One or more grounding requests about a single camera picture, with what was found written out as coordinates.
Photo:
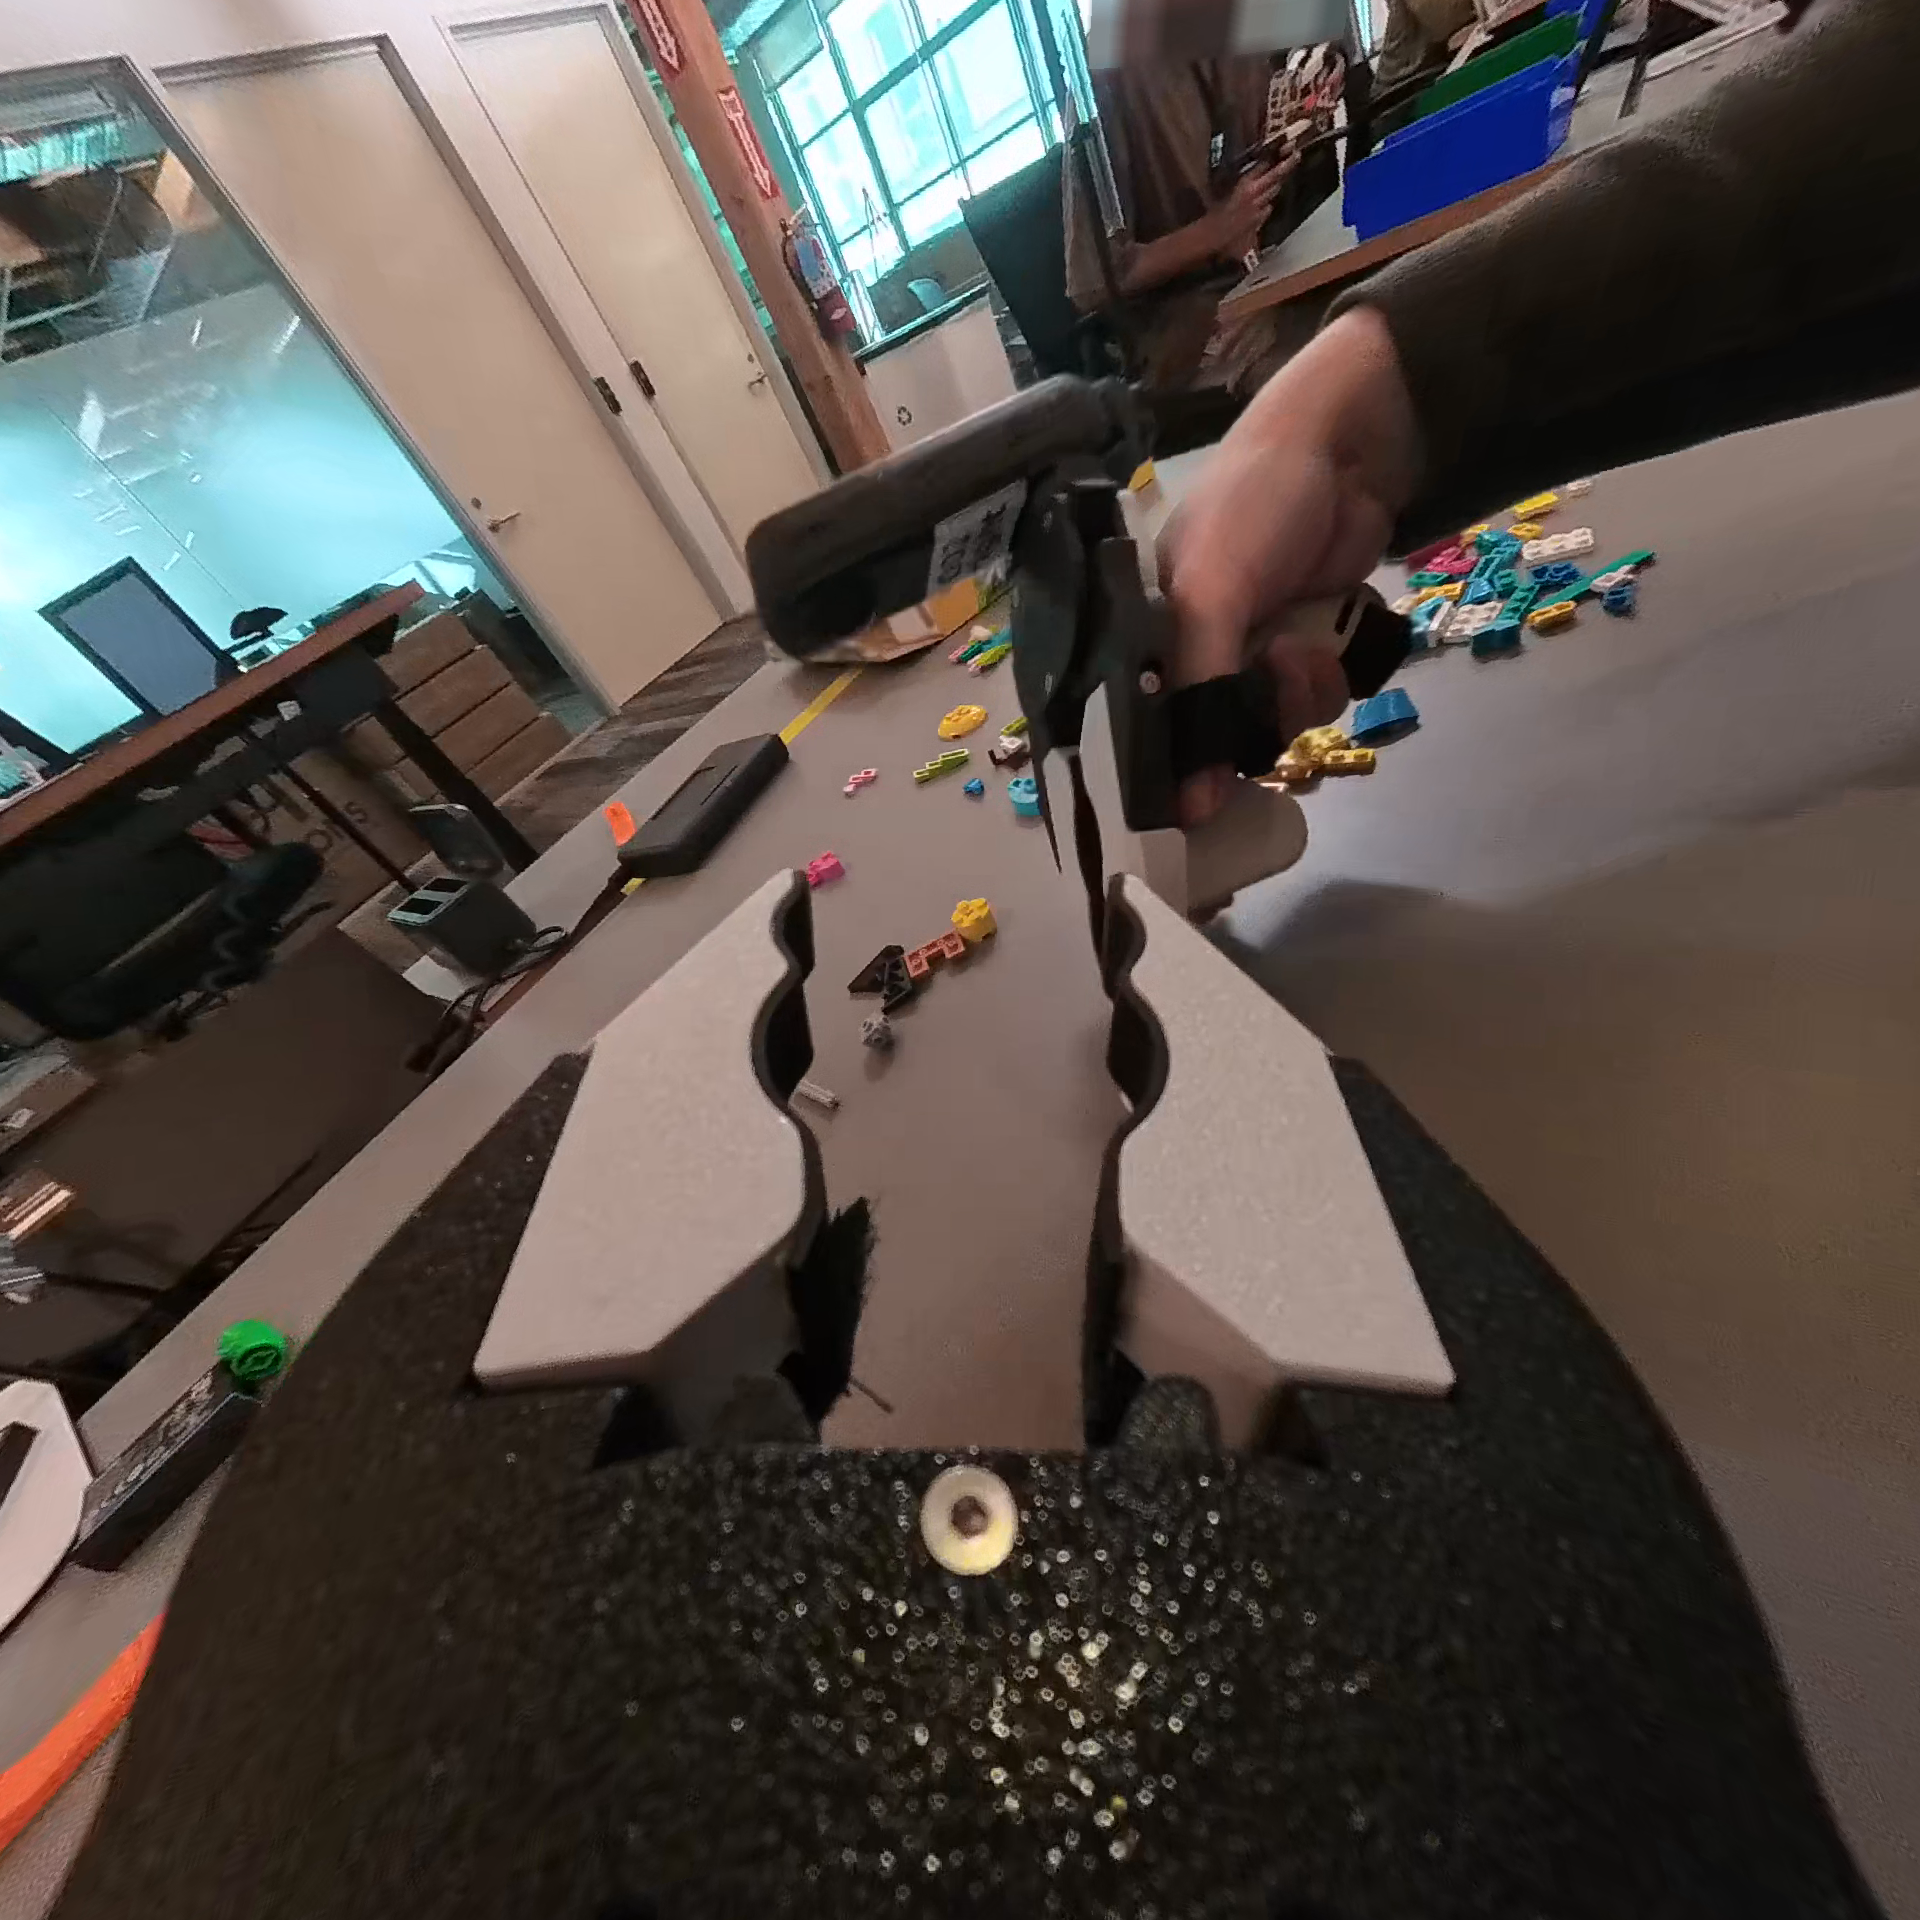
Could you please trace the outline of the orange brick separator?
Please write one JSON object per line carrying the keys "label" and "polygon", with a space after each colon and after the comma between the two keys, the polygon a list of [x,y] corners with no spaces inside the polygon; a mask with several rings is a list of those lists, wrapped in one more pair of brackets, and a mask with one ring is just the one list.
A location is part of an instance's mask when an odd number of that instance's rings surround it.
{"label": "orange brick separator", "polygon": [[61,1718],[2,1770],[2,1849],[48,1809],[130,1716],[160,1641],[164,1614],[149,1621],[93,1678]]}

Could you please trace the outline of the white recycling bin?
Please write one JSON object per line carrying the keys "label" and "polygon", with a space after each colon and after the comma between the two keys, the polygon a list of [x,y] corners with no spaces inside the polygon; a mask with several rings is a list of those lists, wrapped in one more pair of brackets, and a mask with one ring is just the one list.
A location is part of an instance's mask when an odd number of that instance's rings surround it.
{"label": "white recycling bin", "polygon": [[884,333],[856,360],[889,450],[913,448],[1018,392],[988,281]]}

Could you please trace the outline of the black device with teal screen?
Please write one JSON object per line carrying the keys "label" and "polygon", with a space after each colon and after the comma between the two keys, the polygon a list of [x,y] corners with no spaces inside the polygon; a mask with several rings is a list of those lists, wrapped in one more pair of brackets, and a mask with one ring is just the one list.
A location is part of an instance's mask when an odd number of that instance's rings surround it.
{"label": "black device with teal screen", "polygon": [[540,942],[540,925],[491,879],[425,879],[388,909],[386,922],[469,975],[504,975]]}

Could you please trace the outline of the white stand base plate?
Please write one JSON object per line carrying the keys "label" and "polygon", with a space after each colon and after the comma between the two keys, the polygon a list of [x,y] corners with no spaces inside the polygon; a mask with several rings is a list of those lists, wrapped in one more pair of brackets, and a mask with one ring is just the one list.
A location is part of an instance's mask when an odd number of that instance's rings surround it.
{"label": "white stand base plate", "polygon": [[90,1453],[60,1390],[2,1390],[2,1629],[11,1629],[60,1569],[81,1532]]}

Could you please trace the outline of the black office chair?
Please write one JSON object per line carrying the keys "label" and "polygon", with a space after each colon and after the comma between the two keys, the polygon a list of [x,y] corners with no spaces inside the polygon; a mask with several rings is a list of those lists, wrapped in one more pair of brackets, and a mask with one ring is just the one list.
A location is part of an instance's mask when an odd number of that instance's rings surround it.
{"label": "black office chair", "polygon": [[55,1039],[113,1039],[261,978],[327,869],[309,845],[223,860],[184,834],[5,871],[2,1001]]}
{"label": "black office chair", "polygon": [[1004,303],[1033,380],[1104,376],[1116,344],[1068,293],[1065,166],[1058,149],[962,200],[968,236]]}

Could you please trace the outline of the pile of colourful bricks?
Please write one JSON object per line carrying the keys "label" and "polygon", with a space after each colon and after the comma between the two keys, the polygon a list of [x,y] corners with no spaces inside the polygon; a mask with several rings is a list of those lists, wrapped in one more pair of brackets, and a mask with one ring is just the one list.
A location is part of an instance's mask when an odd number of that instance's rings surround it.
{"label": "pile of colourful bricks", "polygon": [[1580,519],[1592,494],[1592,478],[1573,478],[1418,549],[1385,601],[1408,624],[1408,649],[1490,662],[1568,633],[1587,612],[1633,617],[1660,552],[1633,546],[1609,554]]}

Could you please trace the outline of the wooden support column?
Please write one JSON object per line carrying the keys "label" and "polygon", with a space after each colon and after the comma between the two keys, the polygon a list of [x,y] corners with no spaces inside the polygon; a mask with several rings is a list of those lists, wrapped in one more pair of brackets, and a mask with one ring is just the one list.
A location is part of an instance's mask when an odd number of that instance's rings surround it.
{"label": "wooden support column", "polygon": [[772,322],[837,470],[880,461],[889,448],[867,380],[845,342],[824,338],[784,265],[781,218],[793,209],[787,191],[781,189],[778,200],[759,197],[716,100],[720,89],[737,86],[747,105],[708,7],[629,1],[626,12],[735,233],[759,303]]}

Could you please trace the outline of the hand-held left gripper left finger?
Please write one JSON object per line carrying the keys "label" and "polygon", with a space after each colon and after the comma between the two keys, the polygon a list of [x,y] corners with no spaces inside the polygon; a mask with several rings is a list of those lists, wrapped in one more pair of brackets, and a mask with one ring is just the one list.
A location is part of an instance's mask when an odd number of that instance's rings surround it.
{"label": "hand-held left gripper left finger", "polygon": [[793,1271],[825,1222],[812,890],[778,871],[593,1039],[471,1359],[491,1392],[637,1388],[705,1432],[801,1345]]}

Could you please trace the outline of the blue storage bin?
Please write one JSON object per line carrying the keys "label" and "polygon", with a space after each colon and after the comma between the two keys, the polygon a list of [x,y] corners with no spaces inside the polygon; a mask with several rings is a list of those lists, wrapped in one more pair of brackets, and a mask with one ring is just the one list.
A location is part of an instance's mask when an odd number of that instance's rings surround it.
{"label": "blue storage bin", "polygon": [[1560,64],[1476,90],[1426,118],[1411,118],[1355,159],[1341,184],[1341,217],[1357,238],[1415,221],[1490,184],[1545,166],[1567,144],[1580,70],[1600,4],[1585,4],[1585,44]]}

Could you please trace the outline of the small black box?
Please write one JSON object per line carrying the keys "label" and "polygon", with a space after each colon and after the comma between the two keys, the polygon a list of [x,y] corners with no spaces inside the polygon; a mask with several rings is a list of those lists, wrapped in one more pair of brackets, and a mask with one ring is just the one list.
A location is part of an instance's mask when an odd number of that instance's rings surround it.
{"label": "small black box", "polygon": [[71,1560],[121,1568],[242,1444],[261,1397],[218,1359],[88,1486]]}

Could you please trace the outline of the green storage bin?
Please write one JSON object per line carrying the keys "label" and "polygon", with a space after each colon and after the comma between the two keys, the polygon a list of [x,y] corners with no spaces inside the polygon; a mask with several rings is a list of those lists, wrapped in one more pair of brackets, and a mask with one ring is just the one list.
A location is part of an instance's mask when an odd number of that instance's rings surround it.
{"label": "green storage bin", "polygon": [[1589,29],[1581,28],[1581,9],[1585,4],[1540,4],[1507,20],[1492,40],[1415,95],[1412,117],[1426,118],[1445,111],[1537,64],[1564,62],[1589,36]]}

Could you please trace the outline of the white door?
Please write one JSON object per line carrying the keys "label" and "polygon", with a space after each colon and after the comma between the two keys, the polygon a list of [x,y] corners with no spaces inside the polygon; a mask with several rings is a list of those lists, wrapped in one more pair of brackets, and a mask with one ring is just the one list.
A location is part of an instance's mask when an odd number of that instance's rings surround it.
{"label": "white door", "polygon": [[824,455],[633,38],[610,4],[490,4],[448,36],[618,346],[618,392],[743,546],[821,487]]}
{"label": "white door", "polygon": [[184,66],[200,156],[573,680],[624,705],[719,624],[605,401],[376,38]]}

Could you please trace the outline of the black rectangular case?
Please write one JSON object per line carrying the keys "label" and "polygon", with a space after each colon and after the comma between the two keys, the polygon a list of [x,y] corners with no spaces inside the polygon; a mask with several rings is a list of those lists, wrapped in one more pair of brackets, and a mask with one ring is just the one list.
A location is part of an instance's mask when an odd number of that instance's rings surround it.
{"label": "black rectangular case", "polygon": [[781,775],[788,748],[779,734],[723,743],[624,839],[616,869],[624,879],[672,879],[703,869],[759,794]]}

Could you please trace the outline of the stack of cardboard boxes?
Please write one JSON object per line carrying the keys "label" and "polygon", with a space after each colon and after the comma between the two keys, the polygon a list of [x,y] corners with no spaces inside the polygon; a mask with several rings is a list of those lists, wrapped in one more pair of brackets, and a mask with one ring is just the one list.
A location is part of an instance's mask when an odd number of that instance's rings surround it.
{"label": "stack of cardboard boxes", "polygon": [[[571,734],[515,679],[504,657],[455,612],[403,630],[376,660],[399,708],[491,799],[564,751]],[[401,751],[377,717],[355,722],[330,750],[392,804],[440,802],[442,789]]]}

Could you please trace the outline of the person's right forearm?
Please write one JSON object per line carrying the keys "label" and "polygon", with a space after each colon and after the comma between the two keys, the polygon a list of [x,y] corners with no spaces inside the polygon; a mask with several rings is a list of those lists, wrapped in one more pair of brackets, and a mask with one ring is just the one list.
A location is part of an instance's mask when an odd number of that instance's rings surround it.
{"label": "person's right forearm", "polygon": [[1919,382],[1919,7],[1833,4],[1337,300],[1389,333],[1418,478],[1389,552]]}

